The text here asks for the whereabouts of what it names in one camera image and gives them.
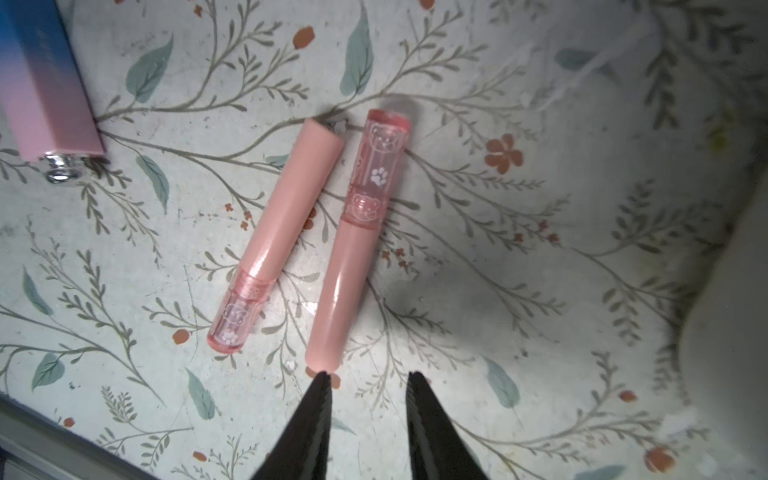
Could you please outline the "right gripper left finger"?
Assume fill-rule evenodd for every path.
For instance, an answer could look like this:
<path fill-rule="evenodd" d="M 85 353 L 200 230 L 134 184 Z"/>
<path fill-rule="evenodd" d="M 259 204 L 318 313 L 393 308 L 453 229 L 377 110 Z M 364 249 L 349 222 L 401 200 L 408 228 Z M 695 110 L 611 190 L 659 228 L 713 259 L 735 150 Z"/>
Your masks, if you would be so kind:
<path fill-rule="evenodd" d="M 318 373 L 252 480 L 324 480 L 332 421 L 331 376 Z"/>

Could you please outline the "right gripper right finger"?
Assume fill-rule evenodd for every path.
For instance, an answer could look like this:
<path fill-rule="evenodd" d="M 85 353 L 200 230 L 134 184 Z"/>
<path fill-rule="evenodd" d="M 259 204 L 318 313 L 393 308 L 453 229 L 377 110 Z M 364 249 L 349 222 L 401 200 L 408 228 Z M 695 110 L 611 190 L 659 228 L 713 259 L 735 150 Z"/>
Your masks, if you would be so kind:
<path fill-rule="evenodd" d="M 408 375 L 406 414 L 413 479 L 487 479 L 420 372 Z"/>

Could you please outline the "pink lip gloss tube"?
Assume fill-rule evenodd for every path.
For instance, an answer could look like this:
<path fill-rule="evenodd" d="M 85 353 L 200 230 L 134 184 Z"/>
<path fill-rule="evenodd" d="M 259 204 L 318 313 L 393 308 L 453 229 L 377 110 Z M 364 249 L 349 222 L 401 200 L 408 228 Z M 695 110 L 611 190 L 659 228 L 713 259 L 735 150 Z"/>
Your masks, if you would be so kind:
<path fill-rule="evenodd" d="M 326 126 L 303 123 L 208 332 L 214 351 L 231 354 L 246 343 L 343 147 Z"/>
<path fill-rule="evenodd" d="M 410 129 L 395 112 L 368 113 L 305 353 L 316 373 L 341 364 Z"/>

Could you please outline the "white storage box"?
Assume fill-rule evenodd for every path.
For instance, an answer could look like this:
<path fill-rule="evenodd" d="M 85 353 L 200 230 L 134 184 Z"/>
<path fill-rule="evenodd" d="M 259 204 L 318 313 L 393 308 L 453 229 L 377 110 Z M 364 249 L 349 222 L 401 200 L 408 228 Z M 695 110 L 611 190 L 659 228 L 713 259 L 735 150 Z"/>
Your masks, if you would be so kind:
<path fill-rule="evenodd" d="M 741 213 L 688 314 L 679 346 L 699 418 L 767 472 L 767 181 Z"/>

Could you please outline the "blue pink lipstick tube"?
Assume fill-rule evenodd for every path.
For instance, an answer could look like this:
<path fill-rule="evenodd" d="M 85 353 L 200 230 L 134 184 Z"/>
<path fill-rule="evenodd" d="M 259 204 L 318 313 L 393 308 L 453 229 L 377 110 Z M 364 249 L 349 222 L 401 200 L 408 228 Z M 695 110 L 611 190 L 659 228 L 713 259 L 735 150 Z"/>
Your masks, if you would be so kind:
<path fill-rule="evenodd" d="M 54 1 L 1 3 L 1 108 L 20 157 L 45 164 L 52 184 L 105 155 Z"/>

